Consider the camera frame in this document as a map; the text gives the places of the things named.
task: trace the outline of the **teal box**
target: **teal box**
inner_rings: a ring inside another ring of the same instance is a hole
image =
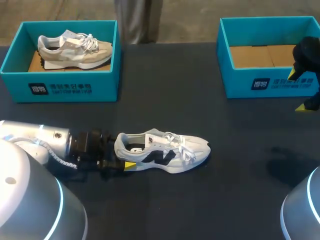
[[[221,18],[216,54],[227,98],[313,96],[318,81],[305,72],[298,83],[287,81],[292,67],[235,68],[230,47],[296,45],[306,36],[320,37],[313,16]]]
[[[38,37],[55,38],[65,30],[92,34],[100,41],[112,43],[110,70],[28,72]],[[121,43],[115,20],[29,21],[21,23],[0,73],[16,103],[115,102],[120,66]]]

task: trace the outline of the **white sneaker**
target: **white sneaker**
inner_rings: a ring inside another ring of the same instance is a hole
[[[99,41],[91,34],[76,34],[66,30],[59,37],[39,36],[38,51],[45,69],[93,69],[111,58],[112,44]]]
[[[114,151],[120,160],[136,163],[129,171],[158,168],[177,174],[201,164],[211,149],[202,138],[152,129],[141,134],[120,133]]]

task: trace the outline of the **table surface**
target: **table surface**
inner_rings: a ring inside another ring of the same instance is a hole
[[[124,49],[116,103],[15,104],[0,81],[0,120],[112,134],[152,128],[211,143],[202,167],[159,169],[69,189],[88,214],[88,240],[283,240],[280,209],[320,159],[318,113],[303,98],[226,99],[215,43]],[[0,48],[0,63],[7,52]]]

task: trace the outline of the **glowing blue ring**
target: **glowing blue ring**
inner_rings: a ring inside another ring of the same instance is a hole
[[[60,182],[58,181],[58,179],[55,179],[55,180],[57,181],[58,186],[59,186],[59,190],[60,190],[60,206],[59,206],[58,215],[56,216],[56,219],[55,219],[55,221],[54,221],[49,233],[44,238],[44,240],[49,240],[51,238],[52,234],[54,233],[54,231],[56,230],[57,225],[59,223],[59,220],[61,218],[62,208],[64,206],[64,194],[62,192],[62,187],[61,187]]]
[[[313,212],[313,215],[315,216],[315,218],[317,219],[318,223],[320,224],[320,217],[315,209],[315,206],[314,206],[314,203],[312,202],[312,199],[311,199],[311,194],[310,194],[310,182],[311,182],[311,177],[312,175],[314,174],[314,172],[318,169],[318,167],[313,170],[313,172],[310,174],[309,176],[309,179],[308,179],[308,183],[306,185],[306,193],[307,193],[307,196],[308,196],[308,200],[309,200],[309,204],[310,204],[310,207],[311,207],[311,210]]]

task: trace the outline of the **shoe sole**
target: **shoe sole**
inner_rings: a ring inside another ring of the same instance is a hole
[[[136,166],[135,167],[131,167],[130,169],[126,170],[126,172],[143,171],[143,170],[147,170],[147,169],[162,169],[162,170],[165,170],[166,172],[168,172],[170,174],[179,174],[179,173],[183,173],[183,172],[189,171],[189,170],[194,169],[195,167],[199,166],[200,164],[202,164],[208,158],[208,156],[206,156],[203,160],[201,160],[201,161],[199,161],[199,162],[197,162],[195,164],[188,165],[186,167],[165,166],[165,165],[161,165],[161,164],[156,164],[154,162],[146,162],[146,163],[144,163],[144,162],[134,162],[134,163],[136,163]],[[126,162],[130,162],[128,159],[121,159],[121,158],[119,158],[119,159],[123,160],[123,161],[126,161]]]
[[[65,69],[68,67],[76,67],[84,70],[94,69],[107,62],[111,56],[93,63],[80,63],[74,61],[44,61],[44,69]]]

